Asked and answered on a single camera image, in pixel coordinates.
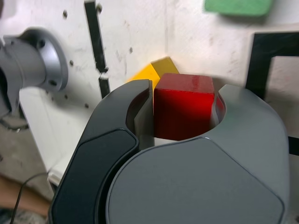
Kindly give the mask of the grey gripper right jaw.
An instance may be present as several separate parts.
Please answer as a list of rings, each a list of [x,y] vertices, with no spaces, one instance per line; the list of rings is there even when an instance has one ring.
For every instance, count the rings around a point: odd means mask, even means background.
[[[118,171],[110,224],[281,224],[289,204],[289,144],[278,114],[225,85],[226,112],[201,136],[143,150]]]

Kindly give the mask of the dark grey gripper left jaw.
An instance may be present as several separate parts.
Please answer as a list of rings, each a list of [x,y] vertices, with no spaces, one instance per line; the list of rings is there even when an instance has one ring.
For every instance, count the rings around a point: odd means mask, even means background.
[[[153,88],[130,81],[96,106],[50,207],[52,224],[103,224],[108,190],[121,166],[154,145]]]

